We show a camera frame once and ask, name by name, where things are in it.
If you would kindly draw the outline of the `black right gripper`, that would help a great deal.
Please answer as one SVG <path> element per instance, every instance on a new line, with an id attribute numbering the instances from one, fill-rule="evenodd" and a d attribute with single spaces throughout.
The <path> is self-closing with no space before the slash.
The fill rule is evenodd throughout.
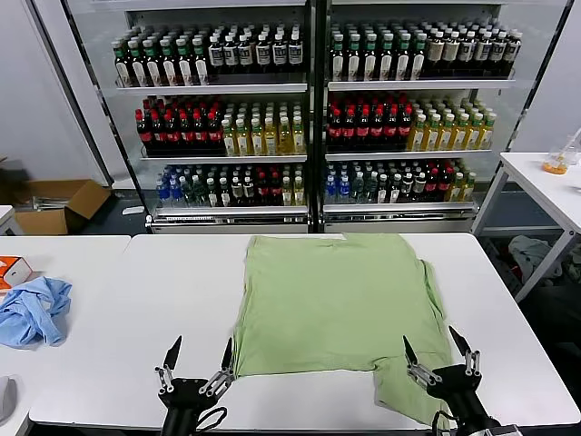
<path id="1" fill-rule="evenodd" d="M 411 344 L 403 336 L 408 376 L 420 387 L 428 387 L 428 395 L 442 400 L 456 419 L 459 430 L 484 430 L 488 415 L 478 395 L 480 384 L 480 351 L 472 350 L 468 341 L 452 326 L 448 327 L 464 365 L 453 365 L 434 371 L 419 362 Z"/>

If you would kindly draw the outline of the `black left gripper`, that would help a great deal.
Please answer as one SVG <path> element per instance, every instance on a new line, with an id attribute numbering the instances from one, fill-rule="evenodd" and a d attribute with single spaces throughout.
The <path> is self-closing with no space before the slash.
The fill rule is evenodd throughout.
<path id="1" fill-rule="evenodd" d="M 167 409 L 161 429 L 162 436 L 187 436 L 195 433 L 202 413 L 213 406 L 213 398 L 209 396 L 222 396 L 235 379 L 232 338 L 228 340 L 224 350 L 221 368 L 208 381 L 173 378 L 181 345 L 182 336 L 179 336 L 165 354 L 162 365 L 154 368 L 161 385 L 158 398 Z"/>

